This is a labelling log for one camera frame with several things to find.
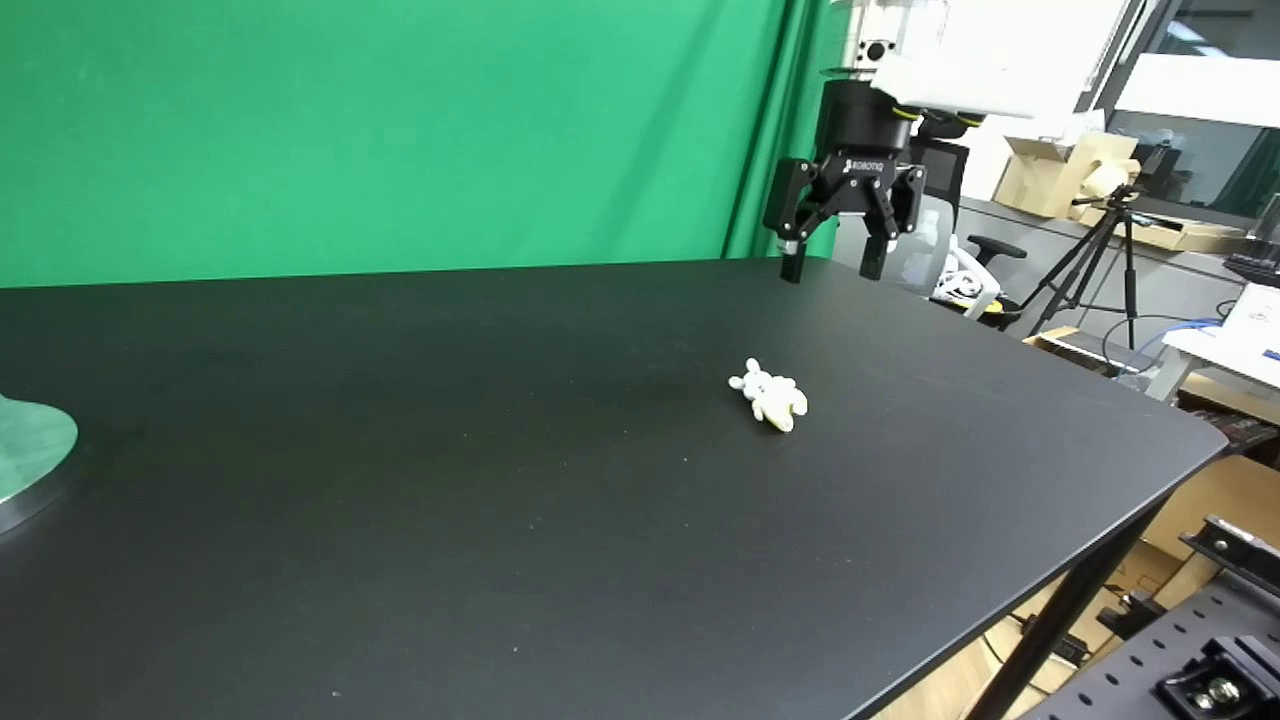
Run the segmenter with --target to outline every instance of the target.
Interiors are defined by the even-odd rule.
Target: white wall
[[[964,195],[989,201],[1007,163],[1004,133],[1047,119],[1060,123],[1128,0],[890,0],[904,15],[904,56],[877,71],[899,99],[931,110],[997,112],[969,133]]]
[[[1121,110],[1280,130],[1280,60],[1145,53],[1125,84]]]

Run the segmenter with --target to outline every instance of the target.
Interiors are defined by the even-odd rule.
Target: small white toy
[[[766,375],[754,356],[746,356],[744,375],[727,375],[727,389],[744,394],[744,399],[752,399],[752,418],[778,432],[791,432],[794,418],[807,418],[798,386],[791,375]]]

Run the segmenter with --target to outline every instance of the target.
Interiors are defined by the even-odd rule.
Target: table leg
[[[1145,538],[1158,505],[1145,507],[1113,538],[1104,538],[1051,594],[1027,638],[1012,650],[1004,669],[993,676],[984,697],[972,704],[972,720],[998,720],[1017,704],[1017,697],[1033,684],[1041,663],[1047,662],[1051,645],[1076,625],[1089,599],[1104,589],[1128,547]]]
[[[1153,375],[1149,398],[1153,398],[1154,403],[1168,403],[1170,394],[1185,386],[1188,372],[1192,372],[1192,356],[1170,352],[1170,356],[1158,363],[1158,372]]]

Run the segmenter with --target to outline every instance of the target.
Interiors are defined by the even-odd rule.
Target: cardboard box
[[[1137,139],[1113,133],[1085,133],[1079,145],[1060,149],[1047,139],[1007,137],[1007,163],[997,190],[997,203],[1027,215],[1069,215],[1085,178],[1096,162],[1128,162]]]
[[[1175,394],[1280,427],[1280,394],[1267,386],[1219,370],[1201,370],[1188,372]]]
[[[1072,226],[1091,229],[1104,214],[1091,203],[1076,203],[1072,209]],[[1208,258],[1226,258],[1245,233],[1232,226],[1201,226],[1201,222],[1185,222],[1185,215],[1168,215],[1168,214],[1139,214],[1153,226],[1131,226],[1131,242],[1145,250],[1158,250],[1158,254],[1208,254]]]
[[[1219,516],[1262,543],[1280,543],[1280,473],[1247,457],[1219,457],[1204,466],[1170,501],[1158,507],[1145,543],[1168,556],[1192,556],[1181,538],[1195,538],[1204,516]]]

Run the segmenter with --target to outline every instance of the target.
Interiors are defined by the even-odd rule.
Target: black stand
[[[1125,325],[1128,325],[1128,349],[1137,349],[1137,274],[1131,274],[1131,214],[1128,203],[1137,201],[1131,186],[1121,186],[1107,203],[1104,215],[1076,242],[1076,250],[1054,262],[1047,268],[1047,276],[1033,290],[1033,295],[1022,302],[1022,310],[1037,305],[1037,295],[1047,290],[1047,305],[1033,325],[1033,337],[1060,311],[1060,310],[1079,310],[1096,265],[1107,254],[1107,242],[1115,236],[1115,229],[1125,229],[1121,246],[1125,246]]]
[[[1076,616],[1089,607],[1089,599],[1104,589],[1104,579],[1115,572],[1115,566],[1128,556],[1128,547],[1145,538],[1153,516],[1162,507],[1154,501],[1128,525],[1121,525],[1107,540],[1098,540],[1051,594],[1027,638],[1012,650],[1004,669],[993,676],[984,697],[972,704],[972,720],[998,720],[1017,704],[1017,697],[1033,684],[1041,663],[1047,662],[1051,645],[1076,625]]]

